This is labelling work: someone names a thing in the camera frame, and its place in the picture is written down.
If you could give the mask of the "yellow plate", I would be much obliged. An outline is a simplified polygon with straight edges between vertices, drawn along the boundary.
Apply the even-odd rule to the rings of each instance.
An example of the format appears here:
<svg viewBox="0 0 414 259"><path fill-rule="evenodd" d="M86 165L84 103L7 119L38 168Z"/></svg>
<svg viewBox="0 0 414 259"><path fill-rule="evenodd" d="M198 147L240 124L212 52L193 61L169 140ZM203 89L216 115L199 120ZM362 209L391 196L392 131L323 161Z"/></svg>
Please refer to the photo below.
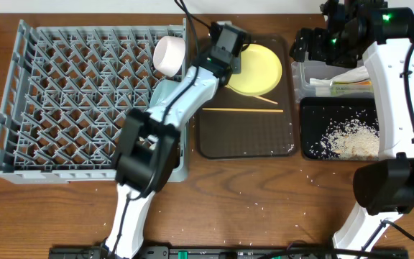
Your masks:
<svg viewBox="0 0 414 259"><path fill-rule="evenodd" d="M261 96L273 90L282 78L282 63L271 49L250 44L241 53L241 72L227 86L243 96Z"/></svg>

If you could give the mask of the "green orange snack wrapper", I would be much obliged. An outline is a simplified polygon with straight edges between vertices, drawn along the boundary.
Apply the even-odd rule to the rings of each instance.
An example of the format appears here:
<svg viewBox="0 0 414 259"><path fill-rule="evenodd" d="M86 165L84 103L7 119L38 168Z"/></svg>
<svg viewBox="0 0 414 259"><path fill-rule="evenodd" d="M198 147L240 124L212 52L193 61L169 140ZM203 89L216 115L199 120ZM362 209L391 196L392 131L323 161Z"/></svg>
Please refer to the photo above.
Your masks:
<svg viewBox="0 0 414 259"><path fill-rule="evenodd" d="M367 68L363 65L331 79L310 78L317 97L335 97L347 94L372 93L373 86Z"/></svg>

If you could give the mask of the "pink bowl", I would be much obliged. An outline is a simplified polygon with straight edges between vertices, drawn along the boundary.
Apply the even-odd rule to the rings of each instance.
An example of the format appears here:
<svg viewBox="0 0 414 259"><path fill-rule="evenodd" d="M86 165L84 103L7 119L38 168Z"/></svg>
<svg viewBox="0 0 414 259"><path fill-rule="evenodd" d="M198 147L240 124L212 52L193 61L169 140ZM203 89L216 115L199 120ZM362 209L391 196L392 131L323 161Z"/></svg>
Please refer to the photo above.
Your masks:
<svg viewBox="0 0 414 259"><path fill-rule="evenodd" d="M182 67L185 47L185 40L181 37L162 37L153 53L152 62L155 69L165 76L175 76Z"/></svg>

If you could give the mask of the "light blue bowl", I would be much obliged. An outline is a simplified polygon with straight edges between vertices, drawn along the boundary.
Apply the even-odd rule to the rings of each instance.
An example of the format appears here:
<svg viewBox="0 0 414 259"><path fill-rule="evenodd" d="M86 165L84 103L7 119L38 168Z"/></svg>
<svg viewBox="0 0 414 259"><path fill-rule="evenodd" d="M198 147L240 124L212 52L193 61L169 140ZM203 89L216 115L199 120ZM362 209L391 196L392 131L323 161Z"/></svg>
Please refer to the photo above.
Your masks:
<svg viewBox="0 0 414 259"><path fill-rule="evenodd" d="M149 102L149 108L158 105L163 99L167 98L178 86L177 81L162 80L158 83L153 91L152 97Z"/></svg>

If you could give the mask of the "white paper cup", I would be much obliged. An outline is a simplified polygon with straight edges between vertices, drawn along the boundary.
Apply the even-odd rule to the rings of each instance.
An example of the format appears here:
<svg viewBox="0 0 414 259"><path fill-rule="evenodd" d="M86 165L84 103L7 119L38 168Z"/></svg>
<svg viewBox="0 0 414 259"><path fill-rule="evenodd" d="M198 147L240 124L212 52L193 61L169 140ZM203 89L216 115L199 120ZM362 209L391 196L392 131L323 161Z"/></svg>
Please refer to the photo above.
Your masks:
<svg viewBox="0 0 414 259"><path fill-rule="evenodd" d="M146 143L148 144L148 148L150 150L155 150L155 148L157 147L158 141L159 141L158 137L156 137L154 135L149 135L146 138Z"/></svg>

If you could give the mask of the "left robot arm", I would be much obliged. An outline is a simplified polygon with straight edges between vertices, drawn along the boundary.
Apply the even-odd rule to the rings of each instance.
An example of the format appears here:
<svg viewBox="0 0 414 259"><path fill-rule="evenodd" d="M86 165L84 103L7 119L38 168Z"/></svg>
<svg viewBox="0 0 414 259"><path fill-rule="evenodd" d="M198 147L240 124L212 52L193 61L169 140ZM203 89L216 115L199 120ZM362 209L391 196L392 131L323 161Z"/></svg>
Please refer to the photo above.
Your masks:
<svg viewBox="0 0 414 259"><path fill-rule="evenodd" d="M143 243L152 198L167 183L178 159L182 129L235 73L249 34L232 24L219 27L211 45L199 53L183 80L159 104L131 109L111 159L116 171L117 206L104 247L107 258L133 258Z"/></svg>

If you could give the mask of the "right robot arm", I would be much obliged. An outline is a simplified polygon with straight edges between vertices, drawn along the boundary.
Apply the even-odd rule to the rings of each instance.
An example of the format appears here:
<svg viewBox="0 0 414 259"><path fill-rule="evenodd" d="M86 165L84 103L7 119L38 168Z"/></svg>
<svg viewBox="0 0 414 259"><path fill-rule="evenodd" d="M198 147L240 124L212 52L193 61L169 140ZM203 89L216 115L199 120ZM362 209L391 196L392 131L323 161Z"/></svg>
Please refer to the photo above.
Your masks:
<svg viewBox="0 0 414 259"><path fill-rule="evenodd" d="M363 62L379 122L379 160L356 170L356 203L324 258L392 258L376 241L414 209L414 13L386 1L328 0L325 28L297 32L290 56L353 68Z"/></svg>

